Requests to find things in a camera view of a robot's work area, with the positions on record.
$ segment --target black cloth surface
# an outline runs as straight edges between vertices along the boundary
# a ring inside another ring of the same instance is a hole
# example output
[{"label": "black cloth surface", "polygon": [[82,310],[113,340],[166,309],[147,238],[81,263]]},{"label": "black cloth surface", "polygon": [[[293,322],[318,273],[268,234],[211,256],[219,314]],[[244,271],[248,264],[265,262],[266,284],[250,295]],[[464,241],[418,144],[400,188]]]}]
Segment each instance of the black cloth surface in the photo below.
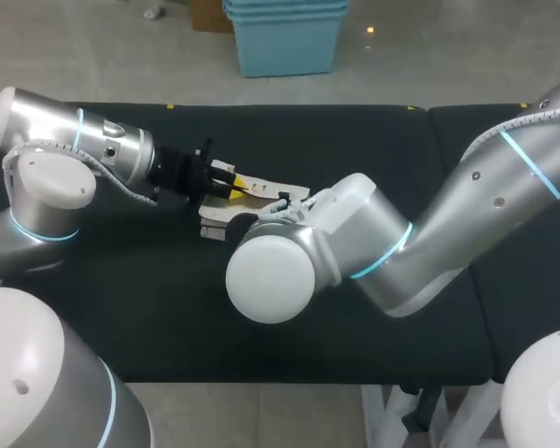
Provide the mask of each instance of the black cloth surface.
[{"label": "black cloth surface", "polygon": [[[521,112],[520,105],[439,107],[430,115],[449,172],[470,142]],[[560,202],[509,236],[470,268],[503,382],[518,356],[560,330]]]},{"label": "black cloth surface", "polygon": [[[363,172],[408,218],[444,179],[422,109],[83,106],[186,151],[212,137],[213,156],[239,172],[312,191]],[[476,385],[493,375],[467,273],[401,320],[346,279],[291,321],[261,325],[228,299],[229,250],[202,239],[197,214],[183,216],[179,203],[164,194],[151,209],[100,180],[66,263],[7,285],[45,301],[126,381]]]}]

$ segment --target concrete floor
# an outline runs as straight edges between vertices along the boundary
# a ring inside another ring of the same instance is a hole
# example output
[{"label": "concrete floor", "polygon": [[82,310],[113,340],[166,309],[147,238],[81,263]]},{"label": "concrete floor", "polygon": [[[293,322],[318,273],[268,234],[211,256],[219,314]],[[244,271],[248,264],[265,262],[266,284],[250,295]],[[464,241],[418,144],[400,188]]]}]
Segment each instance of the concrete floor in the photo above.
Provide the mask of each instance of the concrete floor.
[{"label": "concrete floor", "polygon": [[[560,0],[351,4],[333,74],[244,79],[233,36],[193,32],[180,5],[150,22],[145,1],[0,0],[0,90],[82,101],[429,107],[529,102],[560,79]],[[365,444],[356,386],[133,390],[152,415],[159,448]]]}]

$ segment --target screw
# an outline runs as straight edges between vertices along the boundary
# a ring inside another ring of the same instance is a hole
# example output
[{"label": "screw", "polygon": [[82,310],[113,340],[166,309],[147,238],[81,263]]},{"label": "screw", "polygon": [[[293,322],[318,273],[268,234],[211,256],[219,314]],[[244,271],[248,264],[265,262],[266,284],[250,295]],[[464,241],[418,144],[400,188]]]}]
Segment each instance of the screw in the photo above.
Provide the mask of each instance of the screw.
[{"label": "screw", "polygon": [[27,395],[29,393],[29,386],[22,380],[13,380],[12,386],[19,395]]}]

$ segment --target blue storage box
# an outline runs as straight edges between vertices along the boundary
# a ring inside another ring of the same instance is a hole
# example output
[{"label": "blue storage box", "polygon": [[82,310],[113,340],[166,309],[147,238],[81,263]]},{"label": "blue storage box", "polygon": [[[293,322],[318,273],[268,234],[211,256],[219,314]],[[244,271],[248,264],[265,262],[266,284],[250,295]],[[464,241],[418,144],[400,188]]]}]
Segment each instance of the blue storage box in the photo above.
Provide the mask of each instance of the blue storage box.
[{"label": "blue storage box", "polygon": [[331,71],[346,10],[245,16],[227,9],[234,25],[241,74],[281,77]]},{"label": "blue storage box", "polygon": [[295,5],[323,5],[336,0],[231,0],[234,6],[241,7],[275,7]]},{"label": "blue storage box", "polygon": [[332,11],[335,9],[344,8],[348,5],[347,0],[342,1],[332,1],[332,2],[318,2],[314,4],[301,3],[301,4],[269,4],[261,6],[247,6],[242,4],[237,4],[234,0],[227,1],[224,8],[226,8],[232,14],[270,14],[270,13],[282,13],[282,14],[302,14],[302,13],[312,13],[312,12],[324,12]]}]

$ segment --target cyan led strip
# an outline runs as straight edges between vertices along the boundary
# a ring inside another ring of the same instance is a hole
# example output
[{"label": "cyan led strip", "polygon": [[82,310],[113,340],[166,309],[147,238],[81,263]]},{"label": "cyan led strip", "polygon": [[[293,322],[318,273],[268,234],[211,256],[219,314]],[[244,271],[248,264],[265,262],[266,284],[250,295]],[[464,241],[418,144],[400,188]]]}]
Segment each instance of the cyan led strip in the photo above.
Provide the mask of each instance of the cyan led strip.
[{"label": "cyan led strip", "polygon": [[66,241],[66,240],[70,240],[71,238],[73,238],[75,235],[77,235],[79,229],[77,229],[76,231],[74,231],[73,233],[71,233],[70,235],[65,235],[65,236],[59,236],[59,237],[52,237],[52,236],[43,236],[43,235],[38,235],[37,233],[33,233],[32,231],[28,231],[27,229],[25,229],[21,224],[19,224],[17,222],[17,219],[15,219],[15,217],[12,215],[12,209],[10,209],[10,219],[12,219],[12,223],[15,225],[15,227],[21,231],[22,233],[24,233],[25,235],[29,235],[33,238],[36,238],[36,240],[39,241],[49,241],[49,242],[58,242],[58,241]]},{"label": "cyan led strip", "polygon": [[392,257],[392,255],[397,250],[399,250],[401,247],[404,246],[404,244],[409,239],[409,235],[411,235],[412,231],[413,231],[413,224],[409,223],[409,227],[407,228],[406,232],[404,232],[402,237],[400,237],[400,239],[397,241],[397,243],[395,245],[390,247],[390,250],[388,250],[386,253],[384,253],[369,268],[365,268],[363,271],[359,271],[358,273],[355,273],[355,274],[351,275],[351,278],[353,278],[353,279],[361,278],[361,277],[367,275],[368,273],[370,273],[371,271],[373,271],[374,269],[382,266],[390,257]]},{"label": "cyan led strip", "polygon": [[85,112],[83,109],[77,109],[77,117],[78,117],[78,126],[77,126],[77,134],[75,135],[75,140],[73,141],[73,149],[78,148],[78,142],[81,140],[81,125],[83,124],[83,120],[85,117]]},{"label": "cyan led strip", "polygon": [[105,371],[108,373],[108,378],[110,380],[110,414],[108,415],[108,420],[105,424],[104,434],[102,435],[97,448],[104,448],[105,444],[108,442],[108,437],[110,437],[110,431],[112,430],[112,425],[114,424],[114,415],[116,414],[116,385],[114,384],[114,377],[105,362],[102,361],[102,364],[104,364]]},{"label": "cyan led strip", "polygon": [[508,142],[508,144],[512,147],[512,149],[516,151],[519,156],[521,156],[521,159],[523,159],[523,161],[525,161],[529,168],[531,168],[531,171],[535,173],[535,175],[539,177],[539,179],[541,179],[543,185],[548,188],[548,190],[553,194],[554,198],[560,201],[560,191],[556,188],[552,181],[548,179],[548,177],[540,170],[540,168],[529,158],[529,156],[526,155],[526,153],[519,146],[519,144],[514,141],[511,135],[506,131],[502,131],[500,135],[502,135],[502,138],[504,138],[504,140]]}]

